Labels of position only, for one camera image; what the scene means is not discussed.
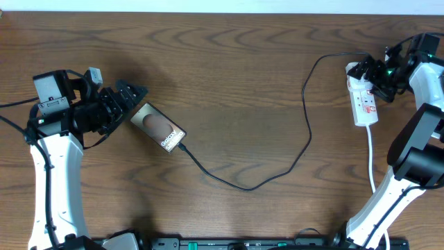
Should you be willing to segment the white power strip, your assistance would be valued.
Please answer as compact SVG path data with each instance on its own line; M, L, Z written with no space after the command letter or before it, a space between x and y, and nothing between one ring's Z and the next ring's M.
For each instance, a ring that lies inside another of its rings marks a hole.
M370 126L378 122L375 97L370 92L372 84L364 78L347 76L347 87L355 126Z

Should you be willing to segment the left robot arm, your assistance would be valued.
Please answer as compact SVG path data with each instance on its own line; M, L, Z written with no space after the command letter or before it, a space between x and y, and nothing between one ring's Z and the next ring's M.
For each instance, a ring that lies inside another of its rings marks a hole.
M80 167L93 132L104 142L146 96L143 86L118 80L103 87L101 72L70 69L33 77L38 102L25 138L35 168L35 216L29 249L104 249L89 236L83 213Z

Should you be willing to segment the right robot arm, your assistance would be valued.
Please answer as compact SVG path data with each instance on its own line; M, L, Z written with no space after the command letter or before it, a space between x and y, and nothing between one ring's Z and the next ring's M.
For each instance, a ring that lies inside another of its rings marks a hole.
M436 55L440 33L421 33L386 48L385 59L366 56L346 68L353 105L365 113L375 106L365 96L391 103L397 94L413 93L416 113L387 153L387 173L366 205L338 232L335 247L376 249L387 229L416 198L443 187L443 59Z

